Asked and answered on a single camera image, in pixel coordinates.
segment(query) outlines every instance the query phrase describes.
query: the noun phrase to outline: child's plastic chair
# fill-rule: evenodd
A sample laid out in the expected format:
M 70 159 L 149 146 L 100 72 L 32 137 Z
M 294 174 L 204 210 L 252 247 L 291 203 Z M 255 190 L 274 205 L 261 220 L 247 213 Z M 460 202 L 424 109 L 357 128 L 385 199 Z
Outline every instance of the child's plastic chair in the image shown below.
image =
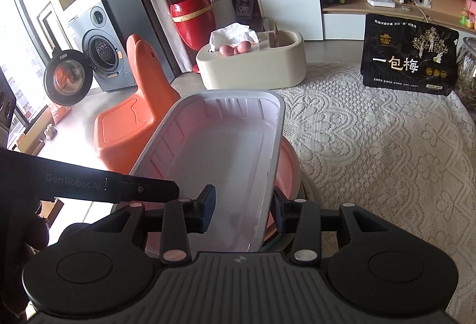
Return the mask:
M 180 95 L 169 84 L 152 46 L 139 35 L 127 40 L 137 92 L 99 114 L 94 147 L 108 170 L 129 174 L 147 142 Z

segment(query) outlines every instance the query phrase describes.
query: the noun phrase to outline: hand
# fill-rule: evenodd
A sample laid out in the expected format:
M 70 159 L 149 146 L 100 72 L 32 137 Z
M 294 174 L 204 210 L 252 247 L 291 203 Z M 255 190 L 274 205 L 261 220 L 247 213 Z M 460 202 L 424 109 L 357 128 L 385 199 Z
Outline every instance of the hand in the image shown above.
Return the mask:
M 26 319 L 29 302 L 21 280 L 23 266 L 34 255 L 33 249 L 42 250 L 48 245 L 49 236 L 46 219 L 35 214 L 37 204 L 22 200 L 0 203 L 0 230 L 4 229 L 0 241 L 2 235 L 6 236 L 5 252 L 0 257 L 0 323 L 13 324 Z

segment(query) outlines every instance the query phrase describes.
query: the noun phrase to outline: gold band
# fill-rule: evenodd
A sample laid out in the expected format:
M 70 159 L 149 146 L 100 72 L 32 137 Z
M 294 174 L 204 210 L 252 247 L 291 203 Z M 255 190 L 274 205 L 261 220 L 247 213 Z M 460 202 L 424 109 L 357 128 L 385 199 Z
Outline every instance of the gold band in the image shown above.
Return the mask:
M 204 14 L 205 12 L 210 11 L 210 9 L 211 9 L 211 4 L 205 8 L 199 9 L 198 11 L 192 12 L 191 14 L 177 16 L 176 18 L 172 17 L 172 20 L 176 23 L 186 22 L 187 20 L 196 18 L 197 16 L 200 16 L 201 14 Z

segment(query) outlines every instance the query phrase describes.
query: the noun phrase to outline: floral lace pattern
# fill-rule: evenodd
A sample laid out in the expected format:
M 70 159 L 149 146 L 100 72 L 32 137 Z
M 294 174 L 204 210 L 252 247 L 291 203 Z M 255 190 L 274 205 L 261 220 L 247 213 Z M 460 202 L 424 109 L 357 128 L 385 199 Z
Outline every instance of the floral lace pattern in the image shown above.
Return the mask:
M 309 66 L 276 92 L 324 206 L 356 203 L 448 253 L 459 283 L 447 311 L 476 323 L 475 124 L 455 93 L 368 88 L 351 64 Z

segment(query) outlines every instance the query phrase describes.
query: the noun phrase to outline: screw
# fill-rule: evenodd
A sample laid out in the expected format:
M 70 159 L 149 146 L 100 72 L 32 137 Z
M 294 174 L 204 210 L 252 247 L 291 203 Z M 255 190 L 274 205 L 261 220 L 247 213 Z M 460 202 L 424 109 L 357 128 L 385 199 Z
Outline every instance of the screw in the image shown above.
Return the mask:
M 294 253 L 294 258 L 300 262 L 310 262 L 317 258 L 317 253 L 314 250 L 301 249 Z
M 167 250 L 164 253 L 164 260 L 169 261 L 169 262 L 178 262 L 181 260 L 184 260 L 187 257 L 187 253 L 185 253 L 183 250 Z

